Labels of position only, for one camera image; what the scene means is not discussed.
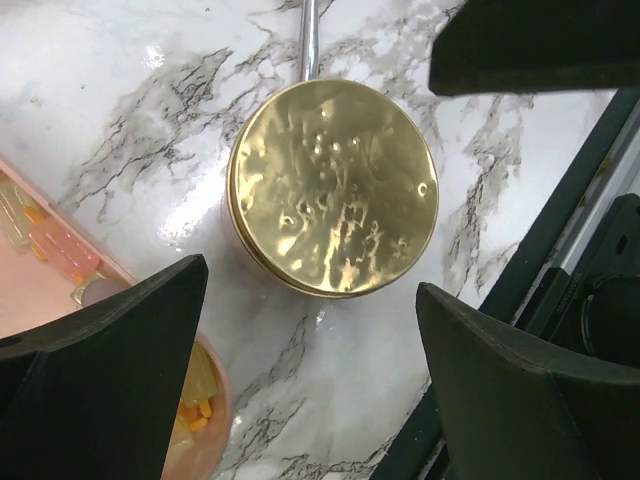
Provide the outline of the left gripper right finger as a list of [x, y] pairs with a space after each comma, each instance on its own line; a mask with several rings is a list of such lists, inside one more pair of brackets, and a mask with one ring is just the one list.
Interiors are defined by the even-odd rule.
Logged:
[[553, 345], [430, 283], [416, 314], [458, 478], [638, 478], [638, 369]]

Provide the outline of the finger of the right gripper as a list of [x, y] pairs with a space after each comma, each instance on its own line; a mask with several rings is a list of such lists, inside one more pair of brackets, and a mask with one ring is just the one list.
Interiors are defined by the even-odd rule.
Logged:
[[467, 1], [430, 59], [429, 88], [439, 96], [638, 84], [636, 1]]

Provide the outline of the gold jar lid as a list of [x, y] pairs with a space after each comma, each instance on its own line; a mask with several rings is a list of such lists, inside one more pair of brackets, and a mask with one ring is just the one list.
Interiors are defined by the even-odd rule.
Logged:
[[320, 79], [278, 92], [245, 123], [226, 200], [237, 237], [266, 272], [343, 299], [416, 264], [439, 190], [429, 147], [402, 109], [363, 84]]

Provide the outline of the metal candy scoop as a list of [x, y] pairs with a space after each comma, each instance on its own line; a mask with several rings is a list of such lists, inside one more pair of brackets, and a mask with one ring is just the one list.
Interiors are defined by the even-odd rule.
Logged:
[[303, 0], [299, 42], [299, 80], [314, 80], [319, 75], [319, 15], [317, 0]]

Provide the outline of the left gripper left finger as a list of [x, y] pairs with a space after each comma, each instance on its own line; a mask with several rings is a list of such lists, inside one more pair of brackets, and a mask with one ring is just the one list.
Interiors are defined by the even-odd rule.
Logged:
[[159, 478], [208, 273], [190, 255], [3, 339], [2, 477]]

